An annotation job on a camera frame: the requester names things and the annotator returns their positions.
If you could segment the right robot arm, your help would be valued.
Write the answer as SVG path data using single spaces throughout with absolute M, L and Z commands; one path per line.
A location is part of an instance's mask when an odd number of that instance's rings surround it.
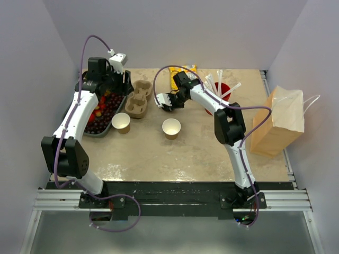
M 235 175 L 235 195 L 231 200 L 247 208 L 254 202 L 259 207 L 259 187 L 256 184 L 244 148 L 246 126 L 238 104 L 229 104 L 204 88 L 200 79 L 191 80 L 185 72 L 174 76 L 179 91 L 155 95 L 155 102 L 165 111 L 183 108 L 188 100 L 201 104 L 214 115 L 215 136 L 228 152 Z

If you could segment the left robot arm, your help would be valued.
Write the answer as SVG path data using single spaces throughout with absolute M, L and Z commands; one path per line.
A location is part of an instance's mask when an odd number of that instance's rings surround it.
M 66 177 L 91 192 L 91 201 L 97 207 L 107 206 L 110 195 L 103 190 L 103 180 L 90 171 L 89 157 L 81 140 L 92 112 L 106 91 L 124 96 L 132 92 L 130 72 L 123 71 L 126 62 L 124 53 L 116 53 L 109 59 L 90 57 L 87 71 L 79 77 L 61 125 L 52 136 L 43 137 L 41 141 L 48 171 L 56 178 Z

